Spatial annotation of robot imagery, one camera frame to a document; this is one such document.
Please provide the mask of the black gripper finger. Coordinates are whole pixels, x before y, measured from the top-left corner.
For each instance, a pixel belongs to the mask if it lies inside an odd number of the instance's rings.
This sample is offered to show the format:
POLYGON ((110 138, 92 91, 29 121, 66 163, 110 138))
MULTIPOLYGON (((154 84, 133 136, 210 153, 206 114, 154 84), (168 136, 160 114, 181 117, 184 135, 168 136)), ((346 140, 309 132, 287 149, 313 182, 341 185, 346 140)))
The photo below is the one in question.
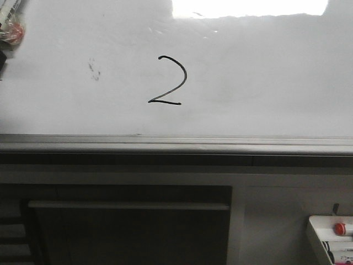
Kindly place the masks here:
POLYGON ((0 78, 2 78, 6 69, 7 55, 1 50, 0 51, 0 78))

